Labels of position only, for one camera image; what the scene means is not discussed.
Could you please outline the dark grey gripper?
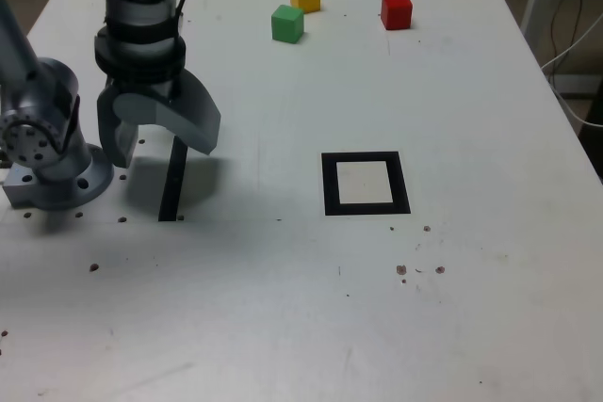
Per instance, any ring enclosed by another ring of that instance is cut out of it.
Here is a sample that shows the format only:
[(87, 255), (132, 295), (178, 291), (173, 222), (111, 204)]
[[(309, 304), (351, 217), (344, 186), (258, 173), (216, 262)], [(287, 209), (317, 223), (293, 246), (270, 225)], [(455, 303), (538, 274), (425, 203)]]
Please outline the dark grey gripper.
[(106, 157), (115, 167), (127, 169), (138, 125), (162, 126), (189, 148), (209, 155), (217, 146), (221, 114), (203, 83), (182, 70), (176, 79), (145, 73), (108, 75), (97, 100), (97, 119)]

